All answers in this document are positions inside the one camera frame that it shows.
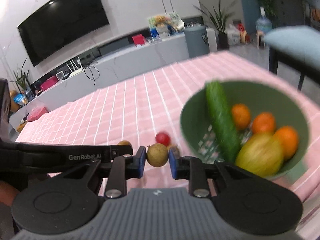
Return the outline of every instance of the water bottle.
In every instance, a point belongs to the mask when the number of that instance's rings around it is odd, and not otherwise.
[[[268,33],[272,30],[272,23],[266,17],[266,13],[263,7],[260,7],[261,17],[256,21],[256,29],[257,31],[262,31],[264,34]]]

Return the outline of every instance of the chair leg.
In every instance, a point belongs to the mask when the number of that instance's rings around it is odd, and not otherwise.
[[[301,91],[303,81],[304,81],[304,74],[300,73],[300,79],[299,79],[299,84],[298,84],[299,91]]]
[[[277,59],[276,51],[273,48],[270,48],[269,71],[274,74],[277,74],[277,71],[278,71],[278,59]]]

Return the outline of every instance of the bowl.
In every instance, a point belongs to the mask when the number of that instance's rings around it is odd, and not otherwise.
[[[307,121],[299,107],[285,94],[263,84],[230,81],[222,82],[229,106],[243,103],[251,111],[252,120],[261,112],[271,112],[277,128],[284,125],[294,127],[299,134],[299,147],[296,154],[274,176],[275,179],[285,175],[296,166],[307,151],[309,129]],[[213,163],[219,156],[219,148],[215,141],[215,134],[210,124],[207,110],[205,89],[193,95],[185,104],[180,115],[182,134],[193,153],[204,163]],[[250,129],[239,134],[244,143],[251,136]]]

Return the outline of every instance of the person's hand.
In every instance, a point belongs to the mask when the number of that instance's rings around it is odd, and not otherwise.
[[[18,193],[19,191],[8,183],[0,181],[0,203],[4,203],[10,207]]]

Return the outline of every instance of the marble tv console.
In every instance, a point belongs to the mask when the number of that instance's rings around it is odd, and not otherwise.
[[[217,51],[214,30],[207,29],[207,32],[210,51]],[[97,89],[108,87],[125,79],[188,58],[189,54],[184,34],[172,36],[141,47],[133,46],[112,53],[92,63],[100,72],[100,77],[96,79],[95,86],[93,85],[94,81],[90,80],[84,71],[66,80],[60,80],[13,114],[10,117],[10,124],[17,130],[21,119],[36,106],[44,105],[48,111],[52,111]],[[91,68],[91,70],[96,78],[98,72],[94,68]],[[89,69],[85,71],[89,77],[92,77]]]

